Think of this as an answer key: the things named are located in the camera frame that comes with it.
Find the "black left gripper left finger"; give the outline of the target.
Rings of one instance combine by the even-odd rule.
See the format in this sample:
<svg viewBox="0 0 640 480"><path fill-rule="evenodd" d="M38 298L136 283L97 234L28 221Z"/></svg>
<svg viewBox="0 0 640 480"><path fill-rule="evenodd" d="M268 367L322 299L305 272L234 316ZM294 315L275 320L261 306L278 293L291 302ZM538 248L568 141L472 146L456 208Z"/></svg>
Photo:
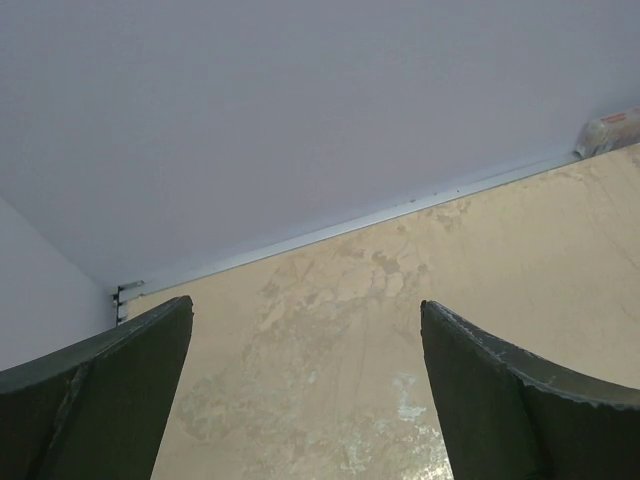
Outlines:
<svg viewBox="0 0 640 480"><path fill-rule="evenodd" d="M175 297L2 371L2 478L150 478L192 326L191 298Z"/></svg>

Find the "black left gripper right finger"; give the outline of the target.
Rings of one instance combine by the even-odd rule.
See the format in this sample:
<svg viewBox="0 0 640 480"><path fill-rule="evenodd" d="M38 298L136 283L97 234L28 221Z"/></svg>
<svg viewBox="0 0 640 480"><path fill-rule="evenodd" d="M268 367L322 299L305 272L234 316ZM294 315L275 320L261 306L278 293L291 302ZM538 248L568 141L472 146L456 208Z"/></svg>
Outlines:
<svg viewBox="0 0 640 480"><path fill-rule="evenodd" d="M636 479L639 392L421 304L431 392L456 479Z"/></svg>

